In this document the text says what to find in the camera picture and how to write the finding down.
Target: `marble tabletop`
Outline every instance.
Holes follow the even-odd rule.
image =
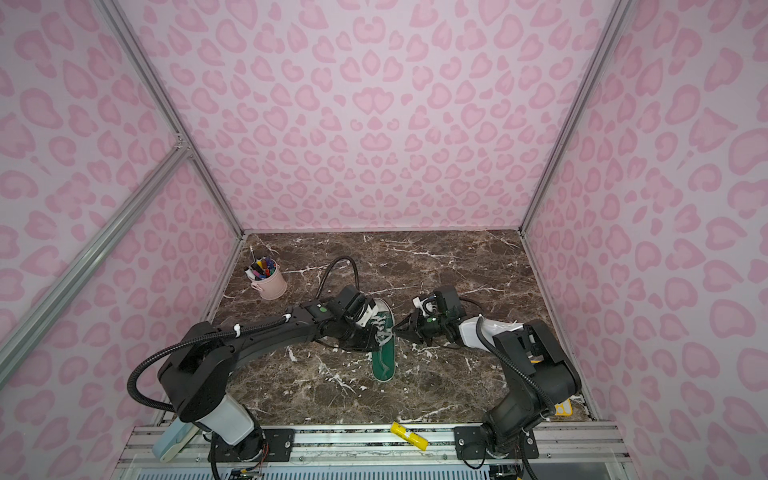
[[[243,275],[248,246],[280,265],[288,288],[278,300],[262,300],[249,287]],[[214,324],[248,325],[312,299],[326,265],[339,255],[356,259],[360,289],[389,303],[396,323],[411,312],[411,298],[452,284],[483,304],[488,318],[542,319],[551,326],[513,230],[250,235]],[[324,293],[353,282],[352,268],[343,261]],[[505,396],[500,364],[489,353],[444,345],[444,339],[431,347],[398,339],[397,370],[387,383],[374,379],[369,354],[294,345],[236,370],[227,389],[264,425],[480,421]],[[574,404],[574,415],[561,419],[587,416]]]

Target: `black cable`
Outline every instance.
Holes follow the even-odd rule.
[[[216,432],[210,434],[210,473],[214,476],[214,480],[221,480],[219,476],[219,469],[216,467],[216,437],[219,435]]]
[[[328,343],[323,342],[322,340],[313,340],[313,341],[314,341],[314,343],[319,343],[322,346],[327,346],[330,349],[337,349],[337,348],[339,348],[338,345],[337,346],[333,346],[333,345],[330,345]]]
[[[517,373],[518,376],[525,383],[529,384],[530,387],[536,392],[536,395],[538,395],[538,398],[541,399],[541,401],[547,406],[548,413],[550,415],[554,415],[557,412],[557,410],[555,409],[554,402],[552,402],[552,399],[549,398],[549,395],[547,395],[547,393],[535,381],[533,381],[531,377],[525,375],[518,368],[518,366],[516,366],[515,363],[512,362],[512,359],[506,356],[501,350],[497,349],[488,339],[485,338],[485,335],[482,332],[482,323],[483,323],[483,320],[485,320],[485,309],[482,307],[482,305],[480,305],[479,303],[475,302],[472,299],[466,298],[465,296],[460,296],[458,299],[465,302],[469,302],[473,305],[476,305],[480,309],[480,316],[478,317],[478,321],[475,324],[475,333],[480,339],[480,342],[482,342],[483,346],[490,353],[493,353],[503,364],[508,366],[513,372]]]
[[[467,447],[469,447],[469,445],[464,445],[464,448],[462,449],[462,461],[464,462],[464,465],[467,465],[472,470],[479,470],[483,465],[485,465],[485,456],[487,453],[486,449],[488,447],[485,445],[485,443],[482,444],[482,462],[480,462],[480,465],[477,466],[470,465],[469,462],[467,462],[467,459],[464,458],[464,451],[467,449]]]
[[[531,480],[538,480],[538,477],[533,472],[533,468],[531,468],[531,464],[528,463],[528,457],[525,456],[525,447],[523,447],[523,438],[525,435],[520,435],[518,438],[518,444],[520,446],[520,458],[523,461],[523,466],[525,467],[525,471],[528,472],[528,474],[531,476]]]
[[[263,330],[270,329],[278,325],[282,325],[285,322],[286,320],[284,318],[280,318],[278,320],[275,320],[274,322],[246,327],[240,331],[240,335],[250,335],[251,333],[261,332]],[[226,332],[208,333],[206,335],[197,336],[193,339],[182,340],[181,342],[175,345],[171,345],[162,349],[160,352],[155,353],[154,355],[145,359],[143,362],[139,363],[138,366],[134,369],[134,371],[131,372],[131,374],[128,376],[128,381],[126,385],[126,390],[128,391],[128,395],[130,395],[132,399],[136,400],[143,406],[148,406],[152,409],[164,410],[166,412],[175,412],[174,406],[171,405],[170,403],[158,402],[157,400],[153,400],[145,396],[143,393],[139,392],[136,382],[139,380],[139,376],[141,376],[141,373],[143,373],[144,370],[149,368],[150,365],[152,365],[159,359],[165,356],[168,356],[177,350],[187,348],[188,346],[196,345],[198,343],[206,343],[206,342],[210,342],[211,340],[227,339],[235,336],[237,336],[237,332],[235,330],[227,330]]]
[[[471,303],[472,305],[478,307],[480,309],[480,313],[483,316],[485,315],[485,308],[483,308],[483,305],[480,305],[479,303],[475,302],[473,299],[467,298],[466,296],[460,296],[458,299],[461,300],[462,302]]]
[[[357,273],[357,263],[355,263],[355,260],[353,260],[352,257],[348,257],[347,255],[342,255],[341,257],[337,257],[336,259],[334,259],[333,262],[331,262],[326,268],[326,272],[323,274],[323,278],[320,280],[320,286],[317,287],[317,294],[315,295],[315,300],[320,298],[320,294],[323,293],[323,286],[325,286],[326,280],[328,280],[328,275],[331,273],[331,270],[333,270],[333,267],[335,267],[336,264],[341,260],[348,260],[349,264],[352,265],[352,270],[355,271],[355,288],[360,290],[360,278]]]

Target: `vent grille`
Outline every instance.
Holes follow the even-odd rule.
[[[229,469],[221,480],[230,477]],[[143,468],[136,480],[214,480],[210,468]]]
[[[222,473],[222,480],[230,476]],[[137,480],[213,480],[207,468],[143,468]],[[270,467],[260,480],[489,480],[488,467],[468,470],[464,466],[413,466],[393,469],[393,465],[364,467]]]

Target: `aluminum rail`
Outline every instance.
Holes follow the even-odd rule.
[[[571,104],[571,109],[565,116],[565,122],[563,122],[563,127],[560,129],[557,139],[555,139],[554,147],[547,159],[544,173],[541,175],[531,197],[531,204],[528,206],[528,209],[523,216],[523,221],[519,229],[523,233],[528,231],[528,228],[535,218],[536,211],[541,205],[541,201],[544,199],[544,195],[552,181],[554,173],[568,149],[568,144],[573,138],[579,121],[587,110],[589,97],[598,86],[600,78],[616,49],[621,33],[628,23],[632,8],[636,3],[637,0],[617,0],[611,10],[611,14],[608,16],[608,20],[605,22],[603,33],[598,40],[598,46],[595,48],[594,54],[584,72],[584,80],[581,81],[578,90],[576,90],[574,102]]]
[[[154,70],[151,62],[147,58],[144,49],[141,47],[138,36],[131,26],[131,23],[128,21],[125,12],[123,12],[123,9],[120,7],[118,0],[94,0],[94,3],[113,31],[115,39],[123,48],[128,60],[134,66],[134,69],[147,87],[149,95],[154,99],[159,112],[163,115],[171,130],[176,133],[177,137],[186,142],[193,165],[200,175],[200,178],[202,178],[206,189],[213,197],[214,203],[227,218],[227,222],[235,231],[235,234],[238,237],[241,237],[243,235],[243,228],[240,225],[240,221],[237,219],[230,203],[227,201],[208,169],[208,166],[205,164],[202,154],[194,143],[194,139],[184,126],[178,110],[170,100],[170,95],[166,92],[160,76]]]
[[[72,260],[67,271],[56,280],[45,297],[19,320],[16,330],[0,348],[0,389],[40,343],[61,312],[80,293],[186,158],[186,148],[183,143],[179,143]]]
[[[275,425],[296,430],[290,461],[274,465],[457,465],[453,427],[477,423],[411,423],[404,426],[430,444],[425,452],[389,432],[389,425]],[[152,454],[152,445],[166,427],[137,427],[118,460],[117,468],[207,467],[210,444],[201,434],[168,463]],[[627,447],[613,422],[549,422],[535,429],[537,462],[630,462]],[[515,463],[514,458],[488,458],[489,465]],[[221,468],[250,465],[220,464]]]

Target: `pen holder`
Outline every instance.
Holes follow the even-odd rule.
[[[280,272],[280,265],[275,262],[275,273],[269,275],[264,280],[251,280],[250,287],[261,295],[265,300],[275,300],[280,298],[285,292],[286,281]]]

